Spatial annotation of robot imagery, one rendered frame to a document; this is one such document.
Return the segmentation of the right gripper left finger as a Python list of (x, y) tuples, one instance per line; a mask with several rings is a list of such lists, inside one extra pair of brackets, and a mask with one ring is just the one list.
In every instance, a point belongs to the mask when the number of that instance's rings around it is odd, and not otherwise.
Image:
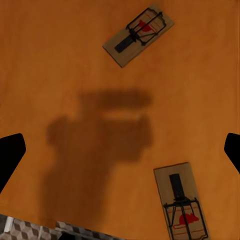
[(0, 138), (0, 193), (26, 153), (21, 133)]

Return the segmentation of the mousetrap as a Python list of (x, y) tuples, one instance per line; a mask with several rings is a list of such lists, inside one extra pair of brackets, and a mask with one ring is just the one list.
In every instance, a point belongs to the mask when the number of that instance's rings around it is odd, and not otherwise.
[(175, 21), (172, 18), (152, 3), (108, 40), (103, 48), (123, 69), (174, 24)]
[(190, 162), (154, 172), (170, 240), (211, 240)]

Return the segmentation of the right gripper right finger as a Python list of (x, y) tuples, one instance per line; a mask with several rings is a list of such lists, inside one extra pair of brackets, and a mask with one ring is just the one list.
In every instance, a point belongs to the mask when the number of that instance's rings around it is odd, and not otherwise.
[(240, 173), (240, 135), (228, 133), (224, 151)]

